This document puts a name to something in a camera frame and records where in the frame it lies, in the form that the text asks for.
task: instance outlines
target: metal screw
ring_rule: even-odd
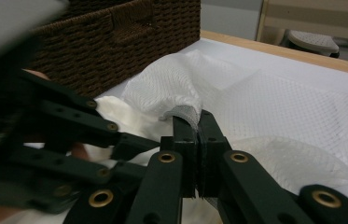
[[[313,191],[313,199],[326,207],[330,207],[330,208],[341,207],[340,199],[336,195],[331,194],[324,190]]]
[[[159,155],[159,161],[162,161],[162,162],[171,162],[171,161],[174,161],[174,159],[175,159],[174,155],[170,153],[164,153]]]
[[[113,201],[113,192],[110,189],[98,189],[89,197],[92,207],[104,207]]]
[[[97,103],[95,101],[88,101],[86,104],[87,106],[92,108],[95,108],[97,106]]]
[[[107,176],[109,176],[109,174],[110,174],[110,171],[107,168],[102,168],[102,169],[98,170],[98,173],[97,173],[97,175],[99,177],[107,177]]]
[[[59,186],[54,190],[54,196],[55,197],[63,197],[68,195],[72,191],[72,187],[69,185],[62,185]]]
[[[243,153],[240,153],[240,152],[232,153],[230,158],[233,161],[236,161],[236,162],[247,162],[247,161],[249,161],[249,158],[246,155],[244,155]]]
[[[109,131],[115,132],[115,131],[118,130],[118,125],[115,124],[115,123],[110,123],[110,124],[107,125],[107,129],[108,129]]]

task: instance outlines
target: woven basket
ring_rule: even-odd
[[[30,69],[95,97],[199,40],[200,9],[200,0],[73,0],[34,30],[44,47]]]

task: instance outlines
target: crumpled fabric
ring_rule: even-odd
[[[194,50],[151,64],[128,82],[122,100],[156,120],[183,118],[194,129],[201,110],[210,111],[234,149],[256,153],[257,148],[257,159],[268,161],[262,165],[272,176],[281,175],[276,180],[292,192],[307,184],[348,183],[346,92],[317,89]],[[288,147],[281,150],[278,142]],[[280,163],[286,172],[275,169]],[[299,169],[302,175],[294,175]]]

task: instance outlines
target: white sheet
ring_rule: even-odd
[[[348,183],[346,92],[317,89],[193,50],[155,61],[128,82],[121,98],[154,122],[177,116],[194,129],[202,109],[212,112],[233,149],[252,154],[257,149],[265,169],[294,193],[316,183]],[[243,147],[249,138],[258,140]]]
[[[194,49],[198,49],[206,55],[226,62],[239,64],[249,69],[261,69],[267,71],[269,74],[292,79],[304,85],[325,90],[348,92],[348,73],[346,72],[302,63],[208,39],[202,39],[183,49],[181,52],[187,53]],[[123,82],[103,95],[119,97],[125,85],[126,82]],[[348,185],[336,189],[348,196]]]

